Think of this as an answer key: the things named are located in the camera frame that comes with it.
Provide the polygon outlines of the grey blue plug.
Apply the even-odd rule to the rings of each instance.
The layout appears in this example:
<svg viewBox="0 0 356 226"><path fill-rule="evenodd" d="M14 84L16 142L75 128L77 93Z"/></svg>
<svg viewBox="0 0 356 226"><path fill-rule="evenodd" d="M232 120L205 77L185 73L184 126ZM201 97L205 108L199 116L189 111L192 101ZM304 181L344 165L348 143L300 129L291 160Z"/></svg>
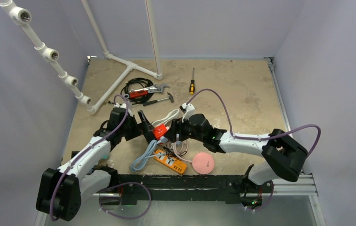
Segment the grey blue plug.
<svg viewBox="0 0 356 226"><path fill-rule="evenodd" d="M159 144L165 144L168 142L168 138L164 137L164 136L161 136L158 143Z"/></svg>

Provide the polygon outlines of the red cube socket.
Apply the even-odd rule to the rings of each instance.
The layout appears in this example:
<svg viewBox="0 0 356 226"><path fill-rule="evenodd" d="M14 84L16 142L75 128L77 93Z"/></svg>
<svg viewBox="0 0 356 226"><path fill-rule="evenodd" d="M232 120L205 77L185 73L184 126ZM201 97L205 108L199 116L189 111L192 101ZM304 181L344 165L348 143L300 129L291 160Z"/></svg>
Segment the red cube socket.
<svg viewBox="0 0 356 226"><path fill-rule="evenodd" d="M169 127L165 124L160 124L153 129L153 134L157 141L161 139L162 136L169 130Z"/></svg>

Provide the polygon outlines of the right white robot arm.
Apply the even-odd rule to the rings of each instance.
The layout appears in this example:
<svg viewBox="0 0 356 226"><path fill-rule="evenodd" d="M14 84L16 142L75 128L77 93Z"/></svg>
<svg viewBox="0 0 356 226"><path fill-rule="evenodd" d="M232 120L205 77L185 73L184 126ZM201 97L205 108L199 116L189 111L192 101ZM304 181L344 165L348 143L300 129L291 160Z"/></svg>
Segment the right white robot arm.
<svg viewBox="0 0 356 226"><path fill-rule="evenodd" d="M263 163L249 167L242 179L244 189L249 192L273 179L296 182L308 157L307 149L280 129L243 138L213 127L203 114L172 120L164 137L172 142L194 139L213 153L244 153L264 158Z"/></svg>

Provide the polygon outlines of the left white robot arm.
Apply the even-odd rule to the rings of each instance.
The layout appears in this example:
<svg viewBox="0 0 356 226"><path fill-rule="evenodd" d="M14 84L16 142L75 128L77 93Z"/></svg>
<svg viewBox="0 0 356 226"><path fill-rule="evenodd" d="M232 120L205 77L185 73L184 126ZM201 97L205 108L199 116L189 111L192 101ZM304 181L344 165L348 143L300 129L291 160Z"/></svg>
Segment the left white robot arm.
<svg viewBox="0 0 356 226"><path fill-rule="evenodd" d="M41 176L36 210L48 214L53 221L70 221L77 215L81 203L102 189L112 193L118 187L128 185L144 188L143 184L134 181L122 183L113 168L103 166L94 169L123 138L129 141L153 134L153 126L143 111L138 111L138 115L140 123L127 108L113 108L109 119L101 124L83 150L57 169L45 170Z"/></svg>

